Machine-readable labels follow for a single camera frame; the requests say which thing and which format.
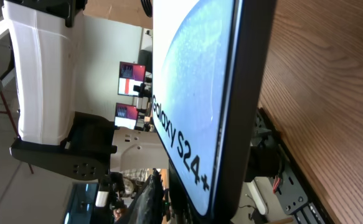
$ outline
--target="black cable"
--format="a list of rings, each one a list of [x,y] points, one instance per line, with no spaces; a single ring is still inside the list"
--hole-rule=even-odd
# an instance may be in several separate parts
[[[256,209],[256,207],[254,207],[253,205],[238,206],[238,208],[245,208],[245,207]]]
[[[150,0],[141,0],[141,5],[143,6],[146,16],[152,17],[152,4]]]
[[[252,200],[254,202],[255,206],[256,206],[256,203],[255,203],[254,199],[251,196],[246,194],[246,197],[250,198],[250,200]]]

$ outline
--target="wooden desk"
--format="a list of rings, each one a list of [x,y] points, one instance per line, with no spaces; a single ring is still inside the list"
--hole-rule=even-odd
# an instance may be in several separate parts
[[[363,0],[279,0],[259,104],[332,219],[363,223]]]

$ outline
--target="metal frame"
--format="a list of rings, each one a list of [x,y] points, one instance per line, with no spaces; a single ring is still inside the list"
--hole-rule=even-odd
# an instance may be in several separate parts
[[[3,85],[2,85],[2,81],[4,81],[4,79],[7,77],[7,75],[13,70],[14,70],[14,54],[13,54],[12,49],[11,49],[11,59],[10,59],[10,62],[9,62],[8,69],[0,77],[0,97],[1,97],[1,100],[2,100],[2,103],[3,103],[4,107],[6,109],[5,111],[0,111],[0,114],[8,115],[8,118],[9,118],[9,120],[11,122],[11,126],[12,126],[12,128],[13,128],[13,130],[14,130],[17,138],[18,138],[19,133],[18,133],[17,126],[15,124],[14,118],[12,117],[11,111],[10,111],[10,109],[8,107],[6,98],[4,97],[4,93],[2,92],[2,89],[4,88]],[[28,165],[29,165],[29,169],[31,170],[31,174],[34,174],[32,166],[30,164],[28,164]]]
[[[292,215],[297,223],[332,223],[331,217],[282,141],[271,118],[263,108],[259,109],[258,113],[262,118],[260,123],[262,127],[271,130],[271,134],[264,141],[265,147],[278,150],[285,158],[285,169],[281,173],[282,181],[275,194],[285,214]]]

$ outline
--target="monitor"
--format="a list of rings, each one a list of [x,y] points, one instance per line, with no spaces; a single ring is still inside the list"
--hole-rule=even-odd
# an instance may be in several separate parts
[[[134,129],[137,124],[137,119],[137,107],[122,103],[116,103],[115,126]]]
[[[140,86],[145,79],[145,66],[135,63],[120,62],[118,94],[126,96],[138,96],[134,91],[135,85]]]
[[[155,0],[155,128],[201,219],[237,210],[275,0]]]

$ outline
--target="display screen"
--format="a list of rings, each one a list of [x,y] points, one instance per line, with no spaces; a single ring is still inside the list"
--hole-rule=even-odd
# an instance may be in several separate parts
[[[134,129],[137,123],[138,111],[135,106],[122,103],[116,104],[115,125]]]
[[[138,96],[138,92],[134,91],[133,88],[135,85],[140,86],[144,82],[144,79],[144,65],[120,62],[118,94]]]
[[[217,185],[233,6],[234,1],[224,0],[154,1],[154,124],[201,215]]]

